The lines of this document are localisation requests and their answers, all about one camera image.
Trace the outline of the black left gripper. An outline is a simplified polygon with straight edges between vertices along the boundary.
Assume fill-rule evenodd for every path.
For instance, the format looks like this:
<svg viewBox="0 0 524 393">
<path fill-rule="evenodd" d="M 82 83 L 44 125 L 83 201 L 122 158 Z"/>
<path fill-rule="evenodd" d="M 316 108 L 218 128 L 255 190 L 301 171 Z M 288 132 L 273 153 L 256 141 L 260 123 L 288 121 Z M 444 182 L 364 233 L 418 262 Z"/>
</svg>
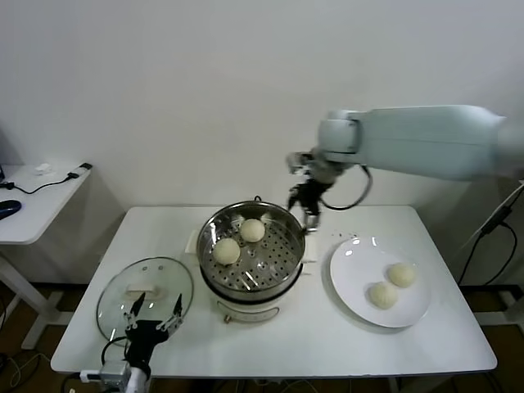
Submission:
<svg viewBox="0 0 524 393">
<path fill-rule="evenodd" d="M 155 347 L 169 339 L 168 331 L 176 331 L 183 322 L 183 295 L 179 294 L 171 315 L 164 321 L 137 320 L 144 303 L 143 292 L 124 313 L 125 335 L 129 341 L 125 359 L 132 367 L 148 365 Z"/>
</svg>

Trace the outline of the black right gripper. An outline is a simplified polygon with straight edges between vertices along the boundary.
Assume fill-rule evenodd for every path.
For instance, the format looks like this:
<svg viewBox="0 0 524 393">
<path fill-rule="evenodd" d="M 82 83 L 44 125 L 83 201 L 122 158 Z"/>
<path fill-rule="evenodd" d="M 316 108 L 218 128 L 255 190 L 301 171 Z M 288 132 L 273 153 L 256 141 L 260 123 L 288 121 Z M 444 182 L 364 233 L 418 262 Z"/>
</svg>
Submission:
<svg viewBox="0 0 524 393">
<path fill-rule="evenodd" d="M 320 225 L 319 202 L 327 189 L 327 184 L 320 182 L 300 183 L 290 189 L 287 209 L 290 210 L 298 204 L 304 211 L 304 234 L 312 234 L 318 231 Z"/>
</svg>

